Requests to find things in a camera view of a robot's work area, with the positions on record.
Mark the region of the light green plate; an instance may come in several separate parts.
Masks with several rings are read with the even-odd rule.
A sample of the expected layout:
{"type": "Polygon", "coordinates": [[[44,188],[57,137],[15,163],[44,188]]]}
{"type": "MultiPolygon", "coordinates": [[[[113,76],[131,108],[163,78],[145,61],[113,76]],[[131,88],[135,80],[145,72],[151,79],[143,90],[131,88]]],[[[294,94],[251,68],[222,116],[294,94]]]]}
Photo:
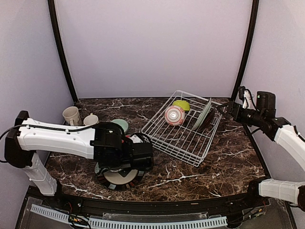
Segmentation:
{"type": "Polygon", "coordinates": [[[197,130],[202,125],[203,121],[205,120],[211,109],[211,106],[212,106],[212,99],[210,98],[207,105],[204,107],[203,111],[199,115],[196,123],[194,124],[193,130],[197,130]]]}

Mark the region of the grey white plate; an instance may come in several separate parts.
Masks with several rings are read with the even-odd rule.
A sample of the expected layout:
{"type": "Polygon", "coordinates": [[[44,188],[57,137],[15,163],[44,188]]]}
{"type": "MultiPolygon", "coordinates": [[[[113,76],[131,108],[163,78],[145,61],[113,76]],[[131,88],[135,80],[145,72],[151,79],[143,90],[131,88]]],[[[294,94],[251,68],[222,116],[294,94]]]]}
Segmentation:
{"type": "Polygon", "coordinates": [[[95,168],[94,168],[95,175],[99,175],[100,170],[101,169],[99,168],[99,163],[96,163],[95,168]]]}

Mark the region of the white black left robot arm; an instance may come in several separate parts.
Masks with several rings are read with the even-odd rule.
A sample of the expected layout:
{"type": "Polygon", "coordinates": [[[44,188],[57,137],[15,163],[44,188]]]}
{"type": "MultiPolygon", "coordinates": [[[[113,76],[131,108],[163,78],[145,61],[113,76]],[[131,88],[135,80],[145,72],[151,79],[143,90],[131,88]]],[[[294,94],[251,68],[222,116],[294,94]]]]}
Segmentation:
{"type": "Polygon", "coordinates": [[[153,168],[153,146],[146,134],[127,136],[113,122],[89,126],[41,123],[21,111],[15,125],[3,134],[4,163],[22,169],[57,208],[67,204],[60,182],[41,162],[38,151],[65,153],[93,160],[96,178],[107,189],[125,190],[137,185],[153,168]]]}

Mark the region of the white red patterned bowl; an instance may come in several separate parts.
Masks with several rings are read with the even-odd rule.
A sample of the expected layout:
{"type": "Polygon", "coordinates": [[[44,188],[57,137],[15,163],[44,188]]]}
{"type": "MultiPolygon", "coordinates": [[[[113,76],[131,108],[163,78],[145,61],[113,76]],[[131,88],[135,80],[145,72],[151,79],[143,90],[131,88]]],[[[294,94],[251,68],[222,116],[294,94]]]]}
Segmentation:
{"type": "Polygon", "coordinates": [[[164,118],[169,125],[182,125],[185,120],[185,111],[179,106],[171,105],[165,110],[164,118]]]}

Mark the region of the yellow ceramic cup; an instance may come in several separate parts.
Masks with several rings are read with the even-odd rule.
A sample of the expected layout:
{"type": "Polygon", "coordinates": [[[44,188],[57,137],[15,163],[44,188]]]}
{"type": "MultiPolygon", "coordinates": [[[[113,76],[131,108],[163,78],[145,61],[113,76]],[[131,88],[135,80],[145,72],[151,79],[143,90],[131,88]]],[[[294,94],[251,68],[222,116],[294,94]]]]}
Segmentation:
{"type": "Polygon", "coordinates": [[[83,124],[85,126],[95,125],[98,123],[99,123],[99,118],[97,115],[94,115],[94,114],[90,114],[90,115],[86,116],[83,120],[83,124]]]}

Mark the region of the cream patterned ceramic mug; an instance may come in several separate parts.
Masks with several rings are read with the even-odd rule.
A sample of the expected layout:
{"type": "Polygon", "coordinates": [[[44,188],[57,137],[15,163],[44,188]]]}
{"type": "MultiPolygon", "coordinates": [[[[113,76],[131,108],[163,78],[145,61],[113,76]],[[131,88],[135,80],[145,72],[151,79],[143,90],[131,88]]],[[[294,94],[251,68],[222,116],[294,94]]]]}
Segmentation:
{"type": "Polygon", "coordinates": [[[62,116],[64,117],[65,121],[70,126],[81,126],[81,117],[79,113],[79,109],[76,106],[67,107],[63,112],[62,116]]]}

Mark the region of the black striped rim plate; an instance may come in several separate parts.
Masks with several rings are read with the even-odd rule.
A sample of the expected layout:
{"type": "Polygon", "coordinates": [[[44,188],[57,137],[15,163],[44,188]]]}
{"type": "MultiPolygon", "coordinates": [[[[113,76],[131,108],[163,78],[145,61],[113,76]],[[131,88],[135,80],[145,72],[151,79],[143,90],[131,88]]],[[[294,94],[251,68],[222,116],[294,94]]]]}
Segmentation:
{"type": "Polygon", "coordinates": [[[96,179],[107,189],[110,190],[127,190],[138,185],[144,177],[145,172],[137,169],[119,169],[117,171],[100,170],[96,179]]]}

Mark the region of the light teal ceramic bowl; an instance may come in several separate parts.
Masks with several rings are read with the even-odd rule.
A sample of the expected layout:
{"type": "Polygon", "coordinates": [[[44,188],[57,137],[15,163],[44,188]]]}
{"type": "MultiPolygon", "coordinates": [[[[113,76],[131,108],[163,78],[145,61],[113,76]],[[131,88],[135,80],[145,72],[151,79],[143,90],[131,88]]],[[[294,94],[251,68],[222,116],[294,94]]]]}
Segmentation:
{"type": "Polygon", "coordinates": [[[129,129],[129,124],[127,121],[124,119],[113,119],[112,122],[118,124],[124,130],[125,134],[127,133],[129,129]]]}

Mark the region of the lime green bowl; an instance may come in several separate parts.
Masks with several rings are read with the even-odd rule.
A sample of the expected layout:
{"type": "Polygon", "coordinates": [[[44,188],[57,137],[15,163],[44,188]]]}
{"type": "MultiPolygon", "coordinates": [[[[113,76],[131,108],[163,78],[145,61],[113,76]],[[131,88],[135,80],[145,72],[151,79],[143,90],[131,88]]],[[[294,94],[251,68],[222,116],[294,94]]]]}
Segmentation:
{"type": "Polygon", "coordinates": [[[175,100],[172,105],[181,107],[184,111],[190,111],[190,104],[186,100],[175,100]]]}

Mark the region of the dark red plate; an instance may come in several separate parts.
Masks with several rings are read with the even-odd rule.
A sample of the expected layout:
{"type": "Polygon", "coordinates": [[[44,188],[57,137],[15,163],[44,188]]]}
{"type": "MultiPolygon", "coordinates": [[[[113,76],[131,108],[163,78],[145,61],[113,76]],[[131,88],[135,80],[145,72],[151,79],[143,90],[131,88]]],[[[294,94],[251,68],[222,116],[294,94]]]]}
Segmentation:
{"type": "Polygon", "coordinates": [[[201,126],[198,128],[198,131],[203,131],[214,119],[215,116],[215,110],[212,109],[208,115],[206,116],[206,118],[204,119],[203,123],[201,124],[201,126]]]}

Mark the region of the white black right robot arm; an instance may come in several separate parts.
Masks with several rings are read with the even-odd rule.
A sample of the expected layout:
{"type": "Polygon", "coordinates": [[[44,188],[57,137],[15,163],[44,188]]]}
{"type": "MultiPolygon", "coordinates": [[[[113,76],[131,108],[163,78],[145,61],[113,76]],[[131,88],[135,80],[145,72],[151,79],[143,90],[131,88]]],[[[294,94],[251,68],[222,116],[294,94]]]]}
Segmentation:
{"type": "MultiPolygon", "coordinates": [[[[217,106],[225,118],[248,126],[256,126],[271,141],[276,142],[297,161],[301,168],[305,167],[305,139],[283,117],[276,117],[276,96],[270,92],[258,91],[254,108],[249,108],[253,103],[251,93],[244,87],[239,88],[239,98],[243,104],[230,101],[217,106]]],[[[281,181],[272,178],[259,178],[252,180],[248,185],[243,203],[253,207],[261,198],[276,198],[295,204],[301,210],[305,209],[305,184],[304,182],[281,181]]]]}

